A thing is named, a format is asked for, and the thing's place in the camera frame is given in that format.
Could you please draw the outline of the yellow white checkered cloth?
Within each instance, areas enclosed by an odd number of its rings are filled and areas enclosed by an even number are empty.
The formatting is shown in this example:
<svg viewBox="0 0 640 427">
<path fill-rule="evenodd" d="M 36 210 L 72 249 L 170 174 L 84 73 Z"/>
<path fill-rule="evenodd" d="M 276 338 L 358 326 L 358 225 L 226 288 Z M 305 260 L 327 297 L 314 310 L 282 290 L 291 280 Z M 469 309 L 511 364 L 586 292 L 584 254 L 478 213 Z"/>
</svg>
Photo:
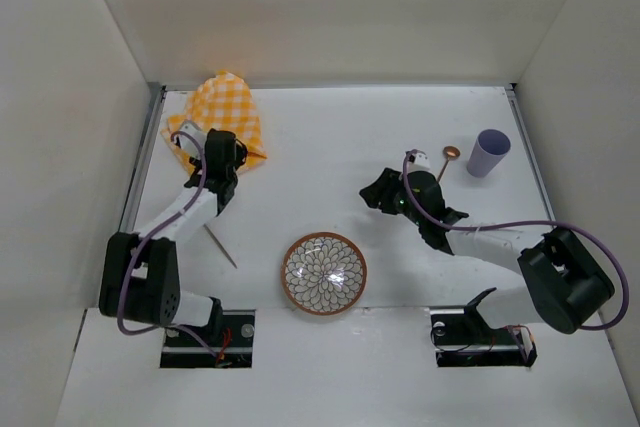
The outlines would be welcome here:
<svg viewBox="0 0 640 427">
<path fill-rule="evenodd" d="M 183 111 L 170 115 L 162 136 L 183 169 L 191 174 L 194 166 L 189 156 L 170 140 L 170 134 L 190 120 L 203 131 L 211 128 L 233 132 L 247 147 L 248 155 L 239 172 L 258 167 L 267 159 L 264 149 L 261 120 L 249 86 L 233 73 L 220 71 L 187 96 Z"/>
</svg>

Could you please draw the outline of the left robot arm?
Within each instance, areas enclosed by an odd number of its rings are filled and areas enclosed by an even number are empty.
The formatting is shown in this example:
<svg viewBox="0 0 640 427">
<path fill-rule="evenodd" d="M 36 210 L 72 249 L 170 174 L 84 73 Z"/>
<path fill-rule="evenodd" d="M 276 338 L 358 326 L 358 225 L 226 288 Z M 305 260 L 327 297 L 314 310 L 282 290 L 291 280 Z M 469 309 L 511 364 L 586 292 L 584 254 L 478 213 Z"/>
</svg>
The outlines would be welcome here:
<svg viewBox="0 0 640 427">
<path fill-rule="evenodd" d="M 230 131 L 201 131 L 183 123 L 170 141 L 194 167 L 176 199 L 134 232 L 107 244 L 99 310 L 128 336 L 158 328 L 215 339 L 222 330 L 221 301 L 181 289 L 178 246 L 218 217 L 232 200 L 247 147 Z"/>
</svg>

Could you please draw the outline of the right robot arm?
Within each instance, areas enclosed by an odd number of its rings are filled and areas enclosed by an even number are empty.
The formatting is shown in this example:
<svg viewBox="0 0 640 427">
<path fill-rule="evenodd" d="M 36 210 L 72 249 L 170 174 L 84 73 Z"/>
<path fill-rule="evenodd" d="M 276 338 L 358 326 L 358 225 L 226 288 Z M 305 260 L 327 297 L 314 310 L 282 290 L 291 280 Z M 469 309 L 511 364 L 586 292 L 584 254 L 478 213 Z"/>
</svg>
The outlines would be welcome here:
<svg viewBox="0 0 640 427">
<path fill-rule="evenodd" d="M 614 294 L 614 285 L 576 235 L 565 227 L 537 234 L 517 227 L 491 230 L 446 206 L 428 171 L 386 168 L 359 192 L 366 205 L 416 224 L 431 248 L 479 259 L 522 276 L 515 288 L 489 288 L 473 300 L 491 328 L 544 322 L 572 334 Z"/>
</svg>

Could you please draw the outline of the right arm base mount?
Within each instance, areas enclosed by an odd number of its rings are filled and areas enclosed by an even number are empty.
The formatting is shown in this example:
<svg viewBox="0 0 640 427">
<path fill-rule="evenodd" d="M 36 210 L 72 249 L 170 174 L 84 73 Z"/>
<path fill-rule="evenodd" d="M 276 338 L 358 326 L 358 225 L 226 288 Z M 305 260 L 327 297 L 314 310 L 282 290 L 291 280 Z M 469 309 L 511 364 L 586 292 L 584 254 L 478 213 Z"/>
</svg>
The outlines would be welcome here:
<svg viewBox="0 0 640 427">
<path fill-rule="evenodd" d="M 463 307 L 432 309 L 430 321 L 438 367 L 531 368 L 538 358 L 527 326 L 491 328 L 475 310 Z"/>
</svg>

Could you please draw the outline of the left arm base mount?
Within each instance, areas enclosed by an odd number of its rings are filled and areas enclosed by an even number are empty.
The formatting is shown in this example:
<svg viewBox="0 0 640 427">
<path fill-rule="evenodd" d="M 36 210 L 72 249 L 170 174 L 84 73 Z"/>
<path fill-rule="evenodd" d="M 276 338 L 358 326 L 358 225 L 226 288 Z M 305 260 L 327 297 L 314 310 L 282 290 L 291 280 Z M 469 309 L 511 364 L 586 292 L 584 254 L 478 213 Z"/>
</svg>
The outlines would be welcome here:
<svg viewBox="0 0 640 427">
<path fill-rule="evenodd" d="M 248 369 L 253 362 L 255 310 L 227 310 L 214 336 L 191 330 L 207 344 L 183 330 L 167 330 L 160 355 L 161 369 Z"/>
</svg>

